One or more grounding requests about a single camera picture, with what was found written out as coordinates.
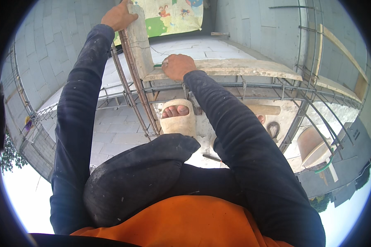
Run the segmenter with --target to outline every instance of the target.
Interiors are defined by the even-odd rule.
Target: dark long sleeve
[[[200,70],[184,76],[206,113],[261,233],[294,246],[325,246],[319,214],[254,113]]]
[[[89,177],[96,104],[113,39],[111,27],[92,28],[59,99],[50,199],[50,221],[56,234],[94,226],[84,207],[83,191]]]

